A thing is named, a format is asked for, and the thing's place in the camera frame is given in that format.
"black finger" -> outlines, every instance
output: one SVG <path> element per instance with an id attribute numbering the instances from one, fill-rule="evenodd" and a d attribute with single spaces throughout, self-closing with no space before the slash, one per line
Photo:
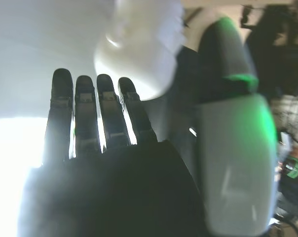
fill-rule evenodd
<path id="1" fill-rule="evenodd" d="M 73 82 L 67 69 L 57 69 L 52 78 L 50 110 L 45 134 L 43 164 L 69 159 L 73 118 Z"/>
<path id="2" fill-rule="evenodd" d="M 121 104 L 115 94 L 111 77 L 98 75 L 97 89 L 107 149 L 130 145 Z"/>
<path id="3" fill-rule="evenodd" d="M 90 157 L 101 153 L 95 88 L 88 76 L 80 76 L 76 80 L 75 153 L 77 157 Z"/>
<path id="4" fill-rule="evenodd" d="M 121 78 L 118 81 L 118 88 L 124 109 L 129 114 L 137 144 L 157 142 L 157 136 L 152 129 L 133 82 L 129 78 Z"/>

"white plastic bottle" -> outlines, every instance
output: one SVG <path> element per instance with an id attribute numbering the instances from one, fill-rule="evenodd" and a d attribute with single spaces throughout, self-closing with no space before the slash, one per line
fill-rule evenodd
<path id="1" fill-rule="evenodd" d="M 97 74 L 130 78 L 140 98 L 161 96 L 172 84 L 182 47 L 180 0 L 118 0 L 110 26 L 95 52 Z"/>

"black cable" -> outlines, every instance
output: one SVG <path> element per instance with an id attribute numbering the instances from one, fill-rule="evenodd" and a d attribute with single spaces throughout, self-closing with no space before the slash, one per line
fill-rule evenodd
<path id="1" fill-rule="evenodd" d="M 287 220 L 284 217 L 281 217 L 279 215 L 274 215 L 274 218 L 278 221 L 281 221 L 281 222 L 291 226 L 295 230 L 296 234 L 298 235 L 298 227 L 294 223 L 292 223 L 291 221 L 289 221 L 289 220 Z"/>

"robotic hand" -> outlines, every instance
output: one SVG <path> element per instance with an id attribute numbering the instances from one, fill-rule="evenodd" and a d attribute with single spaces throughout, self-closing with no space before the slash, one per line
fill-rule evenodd
<path id="1" fill-rule="evenodd" d="M 131 145 L 122 107 L 108 75 L 97 77 L 106 151 L 101 152 L 93 82 L 75 90 L 76 158 L 69 159 L 73 111 L 71 74 L 55 71 L 42 167 L 25 185 L 19 237 L 196 236 L 201 198 L 181 157 L 158 143 L 128 78 L 119 80 L 137 145 Z"/>

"white surface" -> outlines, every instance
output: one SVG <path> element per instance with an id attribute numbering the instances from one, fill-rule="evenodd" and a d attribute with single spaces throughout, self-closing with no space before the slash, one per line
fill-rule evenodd
<path id="1" fill-rule="evenodd" d="M 185 8 L 218 5 L 287 4 L 293 0 L 181 0 Z"/>
<path id="2" fill-rule="evenodd" d="M 223 236 L 267 230 L 276 195 L 276 130 L 261 96 L 198 107 L 206 221 Z"/>
<path id="3" fill-rule="evenodd" d="M 55 69 L 95 82 L 93 55 L 113 0 L 0 0 L 0 118 L 44 117 Z"/>
<path id="4" fill-rule="evenodd" d="M 180 0 L 119 0 L 95 56 L 98 73 L 130 78 L 141 100 L 171 85 L 176 55 L 185 41 Z"/>

